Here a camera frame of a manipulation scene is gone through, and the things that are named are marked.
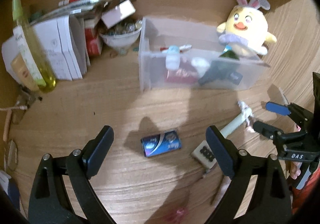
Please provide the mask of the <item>person's right hand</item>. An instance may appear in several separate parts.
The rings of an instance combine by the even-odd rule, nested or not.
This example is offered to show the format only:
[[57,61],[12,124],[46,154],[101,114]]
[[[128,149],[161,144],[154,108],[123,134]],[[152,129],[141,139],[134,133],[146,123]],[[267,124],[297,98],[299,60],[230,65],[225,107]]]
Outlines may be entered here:
[[297,179],[297,177],[300,176],[301,170],[300,170],[300,163],[299,162],[289,162],[288,170],[290,173],[290,177],[294,180]]

